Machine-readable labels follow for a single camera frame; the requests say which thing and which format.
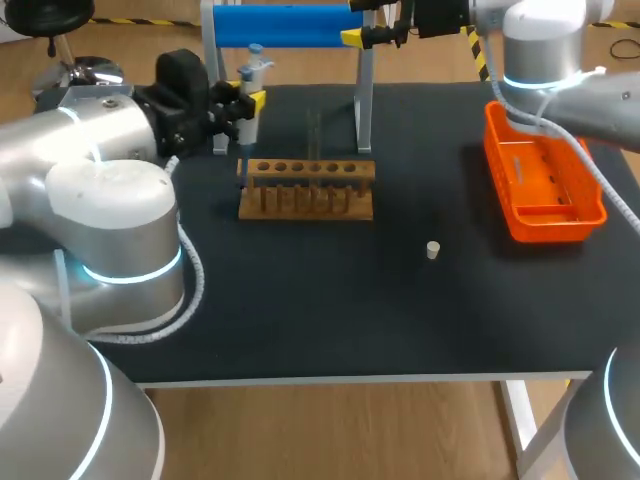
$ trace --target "black table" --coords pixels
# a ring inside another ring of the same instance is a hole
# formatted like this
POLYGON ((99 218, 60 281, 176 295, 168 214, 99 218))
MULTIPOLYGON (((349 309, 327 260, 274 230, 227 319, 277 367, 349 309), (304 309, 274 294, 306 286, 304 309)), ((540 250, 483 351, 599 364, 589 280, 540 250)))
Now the black table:
MULTIPOLYGON (((322 158, 359 158, 352 96, 270 88, 255 157, 307 158, 311 110, 322 158)), ((239 222, 236 157, 183 159, 174 179, 206 268, 204 302, 164 341, 99 349, 145 385, 596 368, 638 331, 640 239, 607 203, 609 220, 584 244, 511 240, 482 147, 491 98, 486 84, 376 86, 373 223, 239 222), (434 262, 430 240, 442 245, 434 262)), ((591 151, 640 212, 621 154, 591 151)))

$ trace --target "wooden floor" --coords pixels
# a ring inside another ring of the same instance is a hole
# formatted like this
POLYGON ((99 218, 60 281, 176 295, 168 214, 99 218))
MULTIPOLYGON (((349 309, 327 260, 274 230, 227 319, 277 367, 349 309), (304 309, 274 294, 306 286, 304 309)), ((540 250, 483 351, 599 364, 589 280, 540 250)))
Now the wooden floor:
MULTIPOLYGON (((623 19, 638 20, 629 17, 632 5, 620 8, 623 19)), ((197 20, 197 2, 104 0, 98 14, 197 20)), ((636 31, 589 29, 586 66, 640 69, 639 61, 609 58, 609 45, 622 35, 640 40, 636 31)), ((152 80, 161 52, 186 47, 202 53, 199 31, 177 27, 88 25, 70 41, 78 55, 116 60, 134 83, 152 80)), ((355 78, 353 51, 267 53, 276 61, 270 84, 355 78)), ((245 58, 244 52, 225 55, 231 72, 245 58)), ((50 61, 41 40, 0 45, 0 60, 0 122, 6 122, 30 114, 28 85, 50 61)), ((382 47, 377 53, 378 82, 476 80, 463 35, 411 39, 399 51, 382 47)), ((627 158, 640 173, 638 157, 627 158)), ((563 382, 529 382, 528 388, 540 423, 563 382)), ((490 383, 162 390, 153 397, 167 435, 165 480, 515 478, 501 402, 490 383)), ((563 478, 561 469, 553 478, 563 478)))

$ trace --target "wooden test tube rack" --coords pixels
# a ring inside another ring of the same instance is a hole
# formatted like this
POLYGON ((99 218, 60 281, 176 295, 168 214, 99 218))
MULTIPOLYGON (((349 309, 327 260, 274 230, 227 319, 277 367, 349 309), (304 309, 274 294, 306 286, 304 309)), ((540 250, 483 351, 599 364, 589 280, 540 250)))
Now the wooden test tube rack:
POLYGON ((375 173, 372 161, 252 159, 238 218, 373 220, 375 173))

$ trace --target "orange plastic tray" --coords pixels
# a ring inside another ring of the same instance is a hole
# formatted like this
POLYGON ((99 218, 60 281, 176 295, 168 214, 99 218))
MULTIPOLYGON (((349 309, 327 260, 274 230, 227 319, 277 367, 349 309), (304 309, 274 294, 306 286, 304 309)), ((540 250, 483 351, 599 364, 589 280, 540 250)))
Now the orange plastic tray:
POLYGON ((485 114, 484 148, 515 240, 581 242, 606 222, 602 189, 566 141, 513 130, 498 102, 485 114))

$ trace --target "blue foam tube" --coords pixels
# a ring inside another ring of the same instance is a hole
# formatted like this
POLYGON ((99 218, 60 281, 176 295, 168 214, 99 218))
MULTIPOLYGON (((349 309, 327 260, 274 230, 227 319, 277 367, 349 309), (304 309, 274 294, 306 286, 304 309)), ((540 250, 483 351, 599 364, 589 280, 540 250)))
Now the blue foam tube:
POLYGON ((338 48, 363 20, 348 5, 219 5, 213 17, 219 48, 338 48))

